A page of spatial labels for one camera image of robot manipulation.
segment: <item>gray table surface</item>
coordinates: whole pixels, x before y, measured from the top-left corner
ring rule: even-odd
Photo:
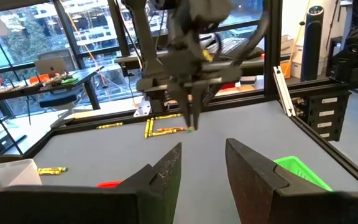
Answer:
[[[155,128],[184,126],[183,118]],[[227,178],[226,138],[236,138],[269,159],[300,158],[334,190],[358,191],[358,181],[287,118],[276,101],[203,113],[200,128],[144,139],[145,123],[55,136],[35,157],[39,167],[68,167],[44,176],[45,185],[96,186],[124,180],[154,165],[182,142],[181,185],[174,223],[240,223]]]

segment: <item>crayon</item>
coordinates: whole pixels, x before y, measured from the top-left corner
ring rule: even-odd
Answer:
[[[182,114],[171,114],[171,115],[167,115],[167,116],[159,116],[159,117],[156,117],[155,119],[177,118],[180,116],[182,116]]]
[[[150,126],[149,126],[149,137],[152,136],[152,133],[153,133],[153,128],[154,128],[154,118],[152,118],[150,120]]]
[[[212,62],[214,60],[214,58],[209,54],[209,51],[206,49],[203,50],[203,55],[204,55],[204,58],[209,62]]]
[[[145,139],[147,139],[147,136],[149,136],[149,126],[150,126],[150,119],[147,119],[146,128],[144,130],[144,138]]]
[[[179,127],[179,128],[158,128],[158,129],[157,129],[158,132],[170,131],[170,130],[187,131],[187,128],[185,128],[185,127]]]
[[[163,136],[163,135],[166,135],[166,134],[175,134],[176,132],[178,132],[178,131],[177,130],[170,130],[170,131],[163,131],[163,132],[160,132],[160,133],[152,133],[151,137]]]
[[[38,171],[39,175],[60,175],[62,172],[60,170],[51,170],[51,171]]]
[[[115,123],[115,124],[102,125],[102,126],[97,127],[97,129],[113,128],[113,127],[118,127],[118,126],[122,126],[122,122],[121,123]]]
[[[42,172],[42,171],[57,171],[57,170],[59,170],[60,172],[67,172],[68,168],[67,167],[38,168],[38,172]]]

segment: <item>plastic bin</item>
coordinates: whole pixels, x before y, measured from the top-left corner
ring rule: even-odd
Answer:
[[[293,174],[308,180],[322,189],[333,191],[323,180],[321,180],[309,167],[295,156],[288,156],[274,161]]]
[[[12,185],[41,185],[37,165],[32,159],[0,164],[0,190]]]

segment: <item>green plastic tray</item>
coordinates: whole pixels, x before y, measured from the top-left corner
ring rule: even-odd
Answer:
[[[308,180],[322,189],[333,191],[323,180],[321,180],[309,167],[295,156],[288,156],[274,161],[293,174]]]

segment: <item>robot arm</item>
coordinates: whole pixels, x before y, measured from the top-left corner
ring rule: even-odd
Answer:
[[[358,0],[353,0],[352,24],[344,48],[331,59],[331,74],[339,82],[358,82]]]
[[[201,108],[218,92],[218,87],[240,79],[242,71],[239,65],[264,37],[269,24],[268,13],[263,13],[258,28],[244,47],[243,53],[237,56],[229,68],[216,73],[203,73],[202,63],[206,58],[200,46],[199,34],[214,32],[219,23],[229,16],[232,9],[231,0],[150,1],[157,9],[170,11],[167,23],[171,26],[169,28],[171,41],[168,54],[161,58],[161,63],[155,63],[158,61],[156,53],[150,50],[150,46],[153,46],[151,34],[146,37],[138,32],[143,28],[137,23],[144,24],[146,21],[145,0],[122,0],[122,3],[132,11],[135,31],[138,30],[136,32],[145,62],[143,79],[138,81],[137,90],[143,92],[149,99],[154,113],[164,112],[163,103],[167,97],[177,101],[187,126],[197,129]]]

